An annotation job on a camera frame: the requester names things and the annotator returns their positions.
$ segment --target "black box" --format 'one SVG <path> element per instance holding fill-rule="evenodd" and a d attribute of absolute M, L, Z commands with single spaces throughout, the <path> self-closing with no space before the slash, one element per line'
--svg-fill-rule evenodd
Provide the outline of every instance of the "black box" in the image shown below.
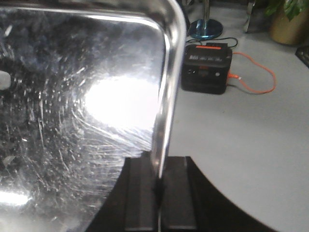
<path fill-rule="evenodd" d="M 187 46 L 182 70 L 183 90 L 223 94 L 231 61 L 232 50 L 225 43 Z"/>

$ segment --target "stainless steel tray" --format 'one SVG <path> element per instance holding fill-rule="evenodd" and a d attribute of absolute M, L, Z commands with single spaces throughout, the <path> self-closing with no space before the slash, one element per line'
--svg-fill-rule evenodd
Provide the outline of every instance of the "stainless steel tray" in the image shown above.
<path fill-rule="evenodd" d="M 143 150 L 161 176 L 184 40 L 173 0 L 0 3 L 0 231 L 84 231 Z"/>

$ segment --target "metal pole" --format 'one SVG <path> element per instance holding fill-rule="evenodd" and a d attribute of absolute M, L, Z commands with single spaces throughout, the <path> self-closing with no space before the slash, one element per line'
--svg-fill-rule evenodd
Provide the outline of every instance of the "metal pole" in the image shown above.
<path fill-rule="evenodd" d="M 204 1 L 204 18 L 203 18 L 203 35 L 206 35 L 207 24 L 210 17 L 210 2 L 209 0 Z"/>

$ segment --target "metal leg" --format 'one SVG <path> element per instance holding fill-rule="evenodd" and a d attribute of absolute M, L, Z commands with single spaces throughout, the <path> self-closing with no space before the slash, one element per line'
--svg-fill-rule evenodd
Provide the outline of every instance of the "metal leg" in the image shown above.
<path fill-rule="evenodd" d="M 189 35 L 198 40 L 210 40 L 221 35 L 223 26 L 220 22 L 209 19 L 210 2 L 204 1 L 204 17 L 193 22 L 189 29 Z"/>

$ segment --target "blue base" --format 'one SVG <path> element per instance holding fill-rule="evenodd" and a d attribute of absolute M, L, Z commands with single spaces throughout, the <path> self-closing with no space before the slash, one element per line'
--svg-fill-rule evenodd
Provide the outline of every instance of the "blue base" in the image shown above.
<path fill-rule="evenodd" d="M 191 23 L 188 34 L 198 40 L 211 40 L 222 34 L 223 26 L 220 22 L 210 19 L 204 28 L 204 20 L 199 19 Z"/>

